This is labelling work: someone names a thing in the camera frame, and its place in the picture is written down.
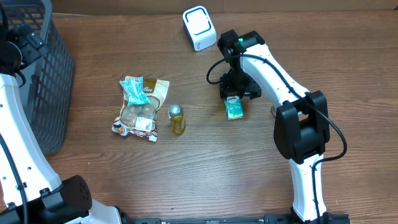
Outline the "teal tissue pack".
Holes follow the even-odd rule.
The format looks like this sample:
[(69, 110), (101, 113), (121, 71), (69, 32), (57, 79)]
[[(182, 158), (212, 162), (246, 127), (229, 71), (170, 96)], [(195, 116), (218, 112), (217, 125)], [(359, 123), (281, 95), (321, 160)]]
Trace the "teal tissue pack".
[(227, 120), (243, 118), (243, 107), (239, 96), (227, 96), (224, 99)]

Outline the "green lid white jar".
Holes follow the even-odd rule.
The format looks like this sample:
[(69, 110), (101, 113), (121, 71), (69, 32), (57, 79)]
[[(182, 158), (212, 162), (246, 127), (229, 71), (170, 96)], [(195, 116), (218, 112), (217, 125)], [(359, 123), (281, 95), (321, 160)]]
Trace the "green lid white jar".
[(276, 116), (276, 109), (274, 107), (274, 105), (271, 106), (271, 113)]

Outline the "yellow liquid bottle silver cap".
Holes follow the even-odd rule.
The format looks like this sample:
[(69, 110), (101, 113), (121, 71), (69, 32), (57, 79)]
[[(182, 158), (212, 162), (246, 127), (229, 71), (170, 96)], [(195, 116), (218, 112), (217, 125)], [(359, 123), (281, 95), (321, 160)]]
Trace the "yellow liquid bottle silver cap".
[(170, 106), (169, 120), (173, 133), (183, 134), (185, 132), (185, 118), (183, 116), (183, 108), (180, 105), (173, 104)]

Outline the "teal snack packet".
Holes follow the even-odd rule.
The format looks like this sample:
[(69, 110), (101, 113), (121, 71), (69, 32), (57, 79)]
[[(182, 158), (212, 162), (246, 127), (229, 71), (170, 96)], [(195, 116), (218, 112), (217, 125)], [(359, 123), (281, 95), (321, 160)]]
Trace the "teal snack packet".
[(147, 95), (144, 93), (143, 77), (135, 77), (119, 82), (124, 93), (127, 96), (127, 105), (144, 105), (150, 103)]

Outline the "brown snack bag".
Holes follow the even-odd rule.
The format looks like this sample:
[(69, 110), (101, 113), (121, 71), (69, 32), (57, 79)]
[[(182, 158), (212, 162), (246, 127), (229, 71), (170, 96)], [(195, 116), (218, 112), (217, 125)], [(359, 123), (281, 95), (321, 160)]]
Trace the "brown snack bag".
[[(124, 80), (135, 78), (126, 76)], [(121, 136), (135, 135), (156, 142), (157, 112), (164, 104), (170, 82), (159, 79), (144, 79), (144, 93), (150, 103), (144, 105), (127, 105), (127, 96), (123, 90), (123, 105), (120, 114), (114, 120), (112, 131)]]

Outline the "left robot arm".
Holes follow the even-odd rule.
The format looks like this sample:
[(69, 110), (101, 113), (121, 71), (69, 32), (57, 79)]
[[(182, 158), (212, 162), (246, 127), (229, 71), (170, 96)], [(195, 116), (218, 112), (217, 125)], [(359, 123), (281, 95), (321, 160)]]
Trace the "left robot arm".
[(29, 28), (8, 28), (1, 13), (1, 185), (7, 208), (1, 223), (130, 223), (118, 207), (93, 199), (80, 175), (60, 180), (34, 136), (16, 76), (46, 54)]

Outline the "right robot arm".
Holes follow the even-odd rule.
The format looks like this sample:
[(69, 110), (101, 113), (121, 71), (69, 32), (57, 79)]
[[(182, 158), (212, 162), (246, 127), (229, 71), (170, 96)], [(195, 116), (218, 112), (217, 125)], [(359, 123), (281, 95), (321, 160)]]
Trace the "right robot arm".
[(325, 96), (291, 78), (255, 31), (238, 35), (229, 30), (221, 34), (217, 47), (230, 66), (220, 78), (220, 97), (253, 99), (265, 93), (272, 102), (274, 142), (292, 173), (292, 221), (327, 222), (319, 164), (330, 139)]

